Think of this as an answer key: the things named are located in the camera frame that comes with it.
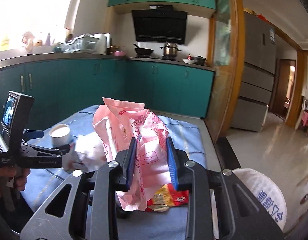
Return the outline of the person's left hand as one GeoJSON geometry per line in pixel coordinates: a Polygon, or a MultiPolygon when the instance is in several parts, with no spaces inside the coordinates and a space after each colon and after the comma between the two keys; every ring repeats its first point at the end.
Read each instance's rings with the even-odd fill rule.
{"type": "Polygon", "coordinates": [[[16,171],[16,168],[14,167],[9,167],[9,166],[6,166],[6,167],[3,167],[3,168],[0,168],[0,178],[16,178],[15,179],[15,188],[18,190],[18,191],[24,191],[25,188],[26,188],[26,184],[27,184],[27,177],[30,175],[31,173],[31,170],[29,168],[25,168],[23,169],[23,172],[22,172],[22,175],[20,176],[16,176],[17,174],[17,171],[16,171]]]}

